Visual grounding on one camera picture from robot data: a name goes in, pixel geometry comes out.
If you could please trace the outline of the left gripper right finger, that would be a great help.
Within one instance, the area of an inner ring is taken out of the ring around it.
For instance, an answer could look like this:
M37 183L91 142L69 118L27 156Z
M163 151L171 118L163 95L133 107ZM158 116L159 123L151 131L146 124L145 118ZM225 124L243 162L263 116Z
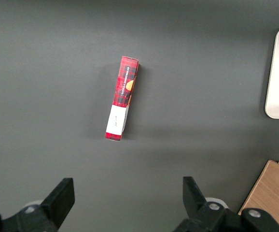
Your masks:
M239 232L239 216L214 201L207 201L192 177L184 177L182 197L188 218L176 232Z

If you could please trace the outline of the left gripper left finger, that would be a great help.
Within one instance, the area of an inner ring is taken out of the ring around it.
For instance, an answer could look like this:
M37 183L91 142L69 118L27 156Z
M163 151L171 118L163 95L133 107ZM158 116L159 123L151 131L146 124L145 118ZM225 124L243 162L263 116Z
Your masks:
M75 203L72 178L64 178L40 204L2 221L4 232L57 232Z

